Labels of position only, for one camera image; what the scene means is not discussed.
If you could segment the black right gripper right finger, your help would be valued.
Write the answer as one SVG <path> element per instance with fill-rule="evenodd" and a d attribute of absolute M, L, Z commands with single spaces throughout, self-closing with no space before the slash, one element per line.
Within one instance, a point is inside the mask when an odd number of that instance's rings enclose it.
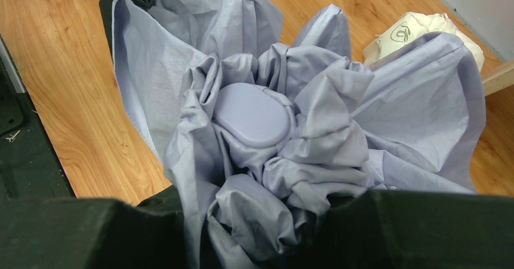
<path fill-rule="evenodd" d="M 513 199 L 370 190 L 333 198 L 286 268 L 512 268 Z"/>

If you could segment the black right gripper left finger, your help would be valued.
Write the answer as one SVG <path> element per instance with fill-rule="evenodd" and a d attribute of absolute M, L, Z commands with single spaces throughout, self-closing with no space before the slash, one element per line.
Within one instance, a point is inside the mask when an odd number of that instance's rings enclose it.
<path fill-rule="evenodd" d="M 175 187 L 132 206 L 117 199 L 1 202 L 2 268 L 187 268 Z"/>

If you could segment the lavender folding umbrella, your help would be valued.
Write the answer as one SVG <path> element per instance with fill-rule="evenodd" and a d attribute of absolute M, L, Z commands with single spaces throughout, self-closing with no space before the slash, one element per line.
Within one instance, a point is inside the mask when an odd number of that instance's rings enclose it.
<path fill-rule="evenodd" d="M 258 268 L 310 245 L 331 196 L 473 193 L 484 90 L 459 37 L 368 67 L 329 5 L 280 43 L 269 0 L 112 2 L 124 108 L 177 188 L 186 262 Z"/>

